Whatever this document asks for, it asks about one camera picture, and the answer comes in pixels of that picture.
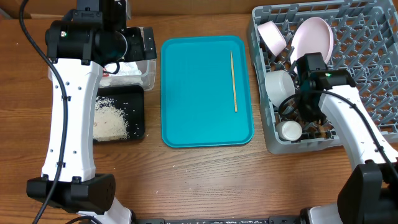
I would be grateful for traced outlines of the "white rice pile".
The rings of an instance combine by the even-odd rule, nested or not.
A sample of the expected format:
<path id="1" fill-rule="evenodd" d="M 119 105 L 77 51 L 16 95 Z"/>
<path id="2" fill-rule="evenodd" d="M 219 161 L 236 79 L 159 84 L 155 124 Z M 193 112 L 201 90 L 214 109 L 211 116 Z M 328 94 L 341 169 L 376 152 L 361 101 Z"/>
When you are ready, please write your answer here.
<path id="1" fill-rule="evenodd" d="M 127 139 L 128 121 L 126 113 L 114 106 L 115 100 L 96 97 L 93 139 L 98 142 Z"/>

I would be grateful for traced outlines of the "grey bowl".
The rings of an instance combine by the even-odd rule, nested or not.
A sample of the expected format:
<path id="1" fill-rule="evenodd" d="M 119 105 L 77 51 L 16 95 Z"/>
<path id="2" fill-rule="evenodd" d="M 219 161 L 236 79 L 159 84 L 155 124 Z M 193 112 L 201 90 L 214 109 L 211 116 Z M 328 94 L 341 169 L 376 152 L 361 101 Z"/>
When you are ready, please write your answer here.
<path id="1" fill-rule="evenodd" d="M 265 87 L 269 100 L 275 107 L 295 93 L 295 87 L 289 73 L 278 70 L 266 73 Z"/>

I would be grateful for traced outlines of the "white napkin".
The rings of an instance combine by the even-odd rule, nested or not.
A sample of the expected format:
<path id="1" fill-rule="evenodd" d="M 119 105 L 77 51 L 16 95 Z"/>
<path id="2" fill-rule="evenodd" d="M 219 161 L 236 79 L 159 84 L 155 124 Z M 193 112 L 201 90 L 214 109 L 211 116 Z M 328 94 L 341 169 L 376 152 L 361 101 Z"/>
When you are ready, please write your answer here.
<path id="1" fill-rule="evenodd" d="M 103 77 L 99 83 L 101 88 L 120 85 L 142 85 L 142 72 L 138 69 L 136 62 L 120 62 L 119 72 L 111 74 L 117 69 L 116 63 L 107 64 L 104 68 Z"/>

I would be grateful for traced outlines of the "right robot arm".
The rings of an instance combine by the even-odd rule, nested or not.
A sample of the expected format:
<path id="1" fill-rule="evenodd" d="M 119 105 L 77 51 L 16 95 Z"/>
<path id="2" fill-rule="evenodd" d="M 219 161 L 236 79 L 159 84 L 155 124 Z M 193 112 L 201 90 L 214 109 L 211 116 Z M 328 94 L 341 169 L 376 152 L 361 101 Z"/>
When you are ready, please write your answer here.
<path id="1" fill-rule="evenodd" d="M 298 110 L 306 121 L 327 119 L 352 173 L 331 205 L 302 210 L 305 223 L 397 223 L 397 150 L 366 111 L 347 70 L 329 70 L 320 53 L 297 61 Z"/>

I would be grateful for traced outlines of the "wooden chopstick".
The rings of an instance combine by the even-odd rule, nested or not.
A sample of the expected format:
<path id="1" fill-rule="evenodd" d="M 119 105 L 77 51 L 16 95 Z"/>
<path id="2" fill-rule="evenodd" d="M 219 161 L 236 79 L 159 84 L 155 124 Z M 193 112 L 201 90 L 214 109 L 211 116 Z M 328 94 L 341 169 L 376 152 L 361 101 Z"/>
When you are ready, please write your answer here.
<path id="1" fill-rule="evenodd" d="M 236 97 L 236 82 L 234 76 L 234 61 L 233 61 L 233 51 L 230 50 L 230 62 L 231 62 L 231 77 L 232 77 L 232 84 L 233 84 L 233 100 L 234 100 L 234 112 L 238 112 L 237 106 L 237 97 Z"/>

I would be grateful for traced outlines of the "white cup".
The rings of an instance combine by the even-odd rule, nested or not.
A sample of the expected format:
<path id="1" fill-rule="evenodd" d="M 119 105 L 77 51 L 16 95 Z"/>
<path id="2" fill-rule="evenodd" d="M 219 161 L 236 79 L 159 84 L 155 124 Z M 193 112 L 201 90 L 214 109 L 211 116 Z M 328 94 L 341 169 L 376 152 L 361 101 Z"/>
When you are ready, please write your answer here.
<path id="1" fill-rule="evenodd" d="M 296 141 L 302 135 L 302 127 L 296 121 L 283 121 L 275 128 L 279 138 L 284 141 Z"/>

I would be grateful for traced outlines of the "large white plate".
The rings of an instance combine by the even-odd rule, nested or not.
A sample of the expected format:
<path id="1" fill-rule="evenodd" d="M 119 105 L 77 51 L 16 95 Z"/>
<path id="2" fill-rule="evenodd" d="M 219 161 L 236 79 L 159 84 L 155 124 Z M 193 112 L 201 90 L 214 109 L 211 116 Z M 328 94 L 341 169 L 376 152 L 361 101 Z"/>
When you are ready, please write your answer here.
<path id="1" fill-rule="evenodd" d="M 320 17 L 305 20 L 296 30 L 291 47 L 290 61 L 293 63 L 309 53 L 321 53 L 325 63 L 331 58 L 334 36 L 331 27 Z"/>

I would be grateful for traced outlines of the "white shallow bowl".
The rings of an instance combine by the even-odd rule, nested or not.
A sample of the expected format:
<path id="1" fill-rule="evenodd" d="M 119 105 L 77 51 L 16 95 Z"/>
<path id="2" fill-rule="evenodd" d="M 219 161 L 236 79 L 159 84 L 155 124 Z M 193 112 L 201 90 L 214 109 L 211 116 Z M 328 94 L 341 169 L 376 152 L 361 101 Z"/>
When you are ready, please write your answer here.
<path id="1" fill-rule="evenodd" d="M 259 25 L 257 29 L 265 45 L 273 55 L 278 56 L 287 46 L 284 36 L 272 21 Z"/>

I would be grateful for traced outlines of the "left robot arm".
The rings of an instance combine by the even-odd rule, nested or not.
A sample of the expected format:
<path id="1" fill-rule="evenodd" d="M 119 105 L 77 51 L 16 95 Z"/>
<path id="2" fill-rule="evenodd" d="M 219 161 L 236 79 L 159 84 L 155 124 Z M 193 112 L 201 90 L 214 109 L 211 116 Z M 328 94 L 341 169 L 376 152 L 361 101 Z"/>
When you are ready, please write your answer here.
<path id="1" fill-rule="evenodd" d="M 157 56 L 151 27 L 127 27 L 127 1 L 78 1 L 45 33 L 39 55 L 52 76 L 49 148 L 39 177 L 27 181 L 28 197 L 90 223 L 135 223 L 134 212 L 115 196 L 116 180 L 96 172 L 95 103 L 109 63 Z"/>

